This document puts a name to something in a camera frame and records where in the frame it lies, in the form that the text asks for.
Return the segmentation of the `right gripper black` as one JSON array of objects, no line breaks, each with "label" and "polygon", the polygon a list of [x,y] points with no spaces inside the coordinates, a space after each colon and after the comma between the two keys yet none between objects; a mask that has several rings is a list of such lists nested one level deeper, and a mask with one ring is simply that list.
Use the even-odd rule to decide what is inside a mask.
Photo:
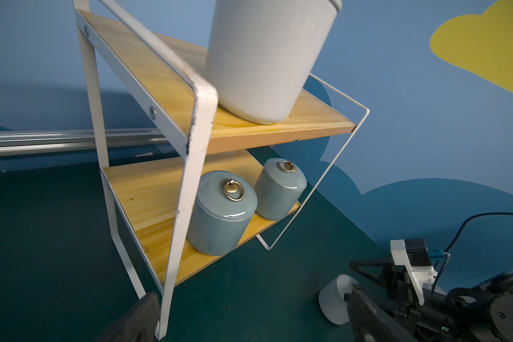
[{"label": "right gripper black", "polygon": [[353,285],[346,294],[355,341],[416,342],[416,338],[447,337],[449,314],[445,295],[424,289],[425,303],[420,304],[406,268],[386,260],[352,261],[349,266],[388,292],[382,303],[384,310],[366,296],[360,285]]}]

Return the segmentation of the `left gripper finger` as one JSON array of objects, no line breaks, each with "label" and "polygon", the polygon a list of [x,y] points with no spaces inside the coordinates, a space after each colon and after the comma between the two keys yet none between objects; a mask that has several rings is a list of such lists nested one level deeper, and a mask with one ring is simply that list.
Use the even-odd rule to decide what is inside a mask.
[{"label": "left gripper finger", "polygon": [[153,292],[147,293],[95,340],[154,341],[159,317],[158,295]]}]

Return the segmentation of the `white canister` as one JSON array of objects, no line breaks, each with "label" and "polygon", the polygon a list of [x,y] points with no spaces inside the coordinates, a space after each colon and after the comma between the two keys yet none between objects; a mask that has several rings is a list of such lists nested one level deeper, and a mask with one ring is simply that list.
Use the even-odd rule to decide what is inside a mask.
[{"label": "white canister", "polygon": [[359,285],[356,279],[340,274],[319,292],[319,307],[331,323],[340,326],[350,322],[344,296],[350,295],[355,285]]},{"label": "white canister", "polygon": [[204,77],[222,108],[275,124],[290,114],[342,1],[217,1]]}]

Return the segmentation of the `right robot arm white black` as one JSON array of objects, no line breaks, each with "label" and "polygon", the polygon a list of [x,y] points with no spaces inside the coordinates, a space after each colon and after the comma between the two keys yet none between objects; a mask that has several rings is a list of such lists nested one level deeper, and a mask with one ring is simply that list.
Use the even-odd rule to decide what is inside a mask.
[{"label": "right robot arm white black", "polygon": [[421,304],[404,266],[371,260],[350,267],[387,291],[372,299],[355,284],[343,296],[357,341],[513,341],[513,273],[446,295],[424,289]]}]

